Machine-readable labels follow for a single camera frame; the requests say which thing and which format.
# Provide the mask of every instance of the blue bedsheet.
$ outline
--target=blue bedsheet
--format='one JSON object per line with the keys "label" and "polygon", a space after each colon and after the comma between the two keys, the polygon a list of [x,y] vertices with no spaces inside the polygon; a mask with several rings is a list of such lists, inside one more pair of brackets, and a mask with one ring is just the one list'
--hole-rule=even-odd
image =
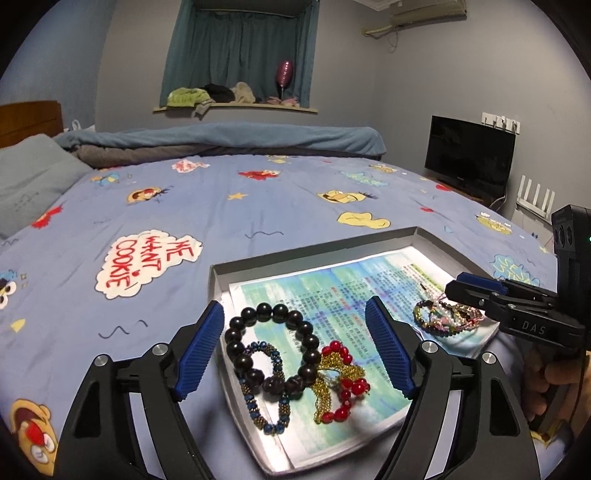
{"label": "blue bedsheet", "polygon": [[[237,155],[91,173],[0,246],[0,413],[18,429],[15,412],[34,412],[57,443],[92,359],[140,356],[196,321],[209,300],[211,265],[409,226],[496,278],[556,287],[555,257],[520,228],[374,161]],[[182,404],[187,423],[217,478],[237,478],[237,462],[241,478],[260,478],[216,376],[211,362]],[[145,425],[138,434],[158,474]],[[373,478],[384,448],[342,460],[325,478],[342,478],[344,469]],[[54,453],[46,454],[49,462],[33,462],[47,473]]]}

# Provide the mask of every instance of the pink balloon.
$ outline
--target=pink balloon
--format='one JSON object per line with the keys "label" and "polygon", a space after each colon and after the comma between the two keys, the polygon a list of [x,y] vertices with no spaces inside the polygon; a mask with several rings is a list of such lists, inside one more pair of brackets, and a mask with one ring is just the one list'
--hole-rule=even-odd
{"label": "pink balloon", "polygon": [[285,88],[291,82],[291,78],[294,74],[294,65],[291,61],[282,61],[277,69],[275,79],[281,88]]}

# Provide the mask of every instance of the window sill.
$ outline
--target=window sill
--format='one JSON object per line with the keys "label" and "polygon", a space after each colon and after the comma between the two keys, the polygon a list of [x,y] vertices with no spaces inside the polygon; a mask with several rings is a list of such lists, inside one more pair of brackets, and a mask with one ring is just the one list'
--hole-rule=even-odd
{"label": "window sill", "polygon": [[[295,107],[295,106],[286,106],[286,105],[270,105],[267,103],[212,103],[209,108],[263,108],[269,110],[289,110],[295,112],[304,112],[304,113],[314,113],[317,114],[318,110],[316,108],[303,108],[303,107]],[[156,107],[152,110],[152,113],[159,113],[165,112],[167,110],[182,110],[182,109],[191,109],[192,107]]]}

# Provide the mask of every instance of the pillow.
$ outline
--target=pillow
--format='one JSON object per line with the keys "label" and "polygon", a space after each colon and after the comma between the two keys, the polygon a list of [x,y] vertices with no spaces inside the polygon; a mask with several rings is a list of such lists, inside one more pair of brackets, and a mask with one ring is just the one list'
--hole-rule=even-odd
{"label": "pillow", "polygon": [[43,134],[0,149],[0,240],[37,220],[90,171]]}

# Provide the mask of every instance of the window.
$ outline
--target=window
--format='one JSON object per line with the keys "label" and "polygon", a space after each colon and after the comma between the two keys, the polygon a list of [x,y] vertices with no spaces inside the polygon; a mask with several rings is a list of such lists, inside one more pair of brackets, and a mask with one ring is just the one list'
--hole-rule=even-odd
{"label": "window", "polygon": [[319,0],[304,2],[295,17],[247,11],[209,11],[182,0],[168,49],[160,106],[181,87],[247,83],[258,101],[279,96],[278,66],[293,62],[293,78],[284,98],[310,105],[310,86]]}

